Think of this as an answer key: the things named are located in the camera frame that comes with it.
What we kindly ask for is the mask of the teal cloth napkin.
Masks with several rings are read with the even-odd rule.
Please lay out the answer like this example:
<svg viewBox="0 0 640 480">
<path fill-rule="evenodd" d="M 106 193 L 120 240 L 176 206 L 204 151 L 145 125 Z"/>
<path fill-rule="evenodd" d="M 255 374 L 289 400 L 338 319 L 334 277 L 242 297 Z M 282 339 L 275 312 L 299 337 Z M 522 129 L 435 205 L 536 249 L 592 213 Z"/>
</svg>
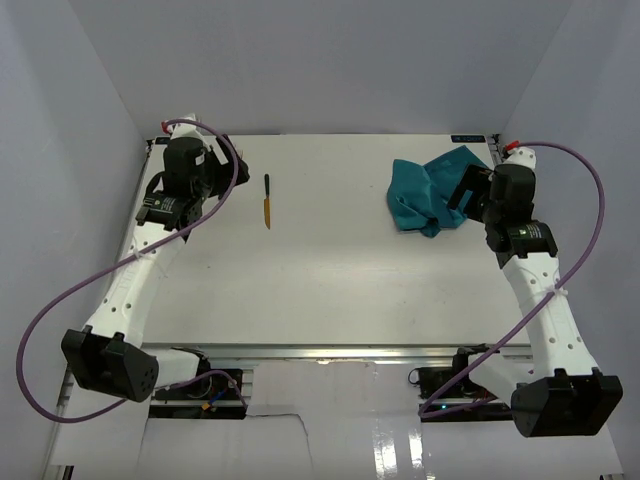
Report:
<svg viewBox="0 0 640 480">
<path fill-rule="evenodd" d="M 386 202 L 396 229 L 434 238 L 442 230 L 462 225 L 467 219 L 463 209 L 470 194 L 465 193 L 456 209 L 450 209 L 448 202 L 470 165 L 486 168 L 466 146 L 424 165 L 395 159 Z"/>
</svg>

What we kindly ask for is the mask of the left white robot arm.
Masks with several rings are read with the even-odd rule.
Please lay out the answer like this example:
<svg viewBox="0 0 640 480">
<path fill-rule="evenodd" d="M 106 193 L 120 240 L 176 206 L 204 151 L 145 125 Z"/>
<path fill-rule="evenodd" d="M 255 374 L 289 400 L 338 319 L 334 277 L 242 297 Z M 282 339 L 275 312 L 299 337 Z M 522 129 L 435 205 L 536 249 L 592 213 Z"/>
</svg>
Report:
<svg viewBox="0 0 640 480">
<path fill-rule="evenodd" d="M 192 351 L 142 348 L 149 313 L 162 279 L 207 219 L 205 202 L 224 203 L 248 181 L 246 163 L 225 135 L 214 144 L 211 129 L 190 114 L 164 122 L 169 135 L 162 171 L 147 184 L 129 243 L 104 300 L 81 330 L 68 330 L 61 349 L 76 383 L 86 390 L 142 402 L 158 387 L 195 377 L 201 362 Z"/>
</svg>

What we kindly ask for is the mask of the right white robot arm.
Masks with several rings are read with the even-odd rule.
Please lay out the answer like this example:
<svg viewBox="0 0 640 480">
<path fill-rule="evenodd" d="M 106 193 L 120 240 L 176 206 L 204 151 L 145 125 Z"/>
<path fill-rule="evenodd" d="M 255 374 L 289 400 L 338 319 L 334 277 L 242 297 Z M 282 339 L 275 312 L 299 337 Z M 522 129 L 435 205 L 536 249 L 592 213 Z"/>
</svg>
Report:
<svg viewBox="0 0 640 480">
<path fill-rule="evenodd" d="M 510 408 L 524 437 L 594 436 L 623 396 L 615 375 L 605 375 L 577 328 L 564 286 L 576 273 L 562 273 L 550 227 L 533 217 L 536 154 L 532 142 L 514 142 L 494 169 L 472 165 L 449 205 L 468 201 L 465 215 L 483 224 L 523 314 L 513 328 L 525 330 L 533 359 L 527 370 L 507 360 L 495 345 L 461 348 L 456 380 L 478 386 Z"/>
</svg>

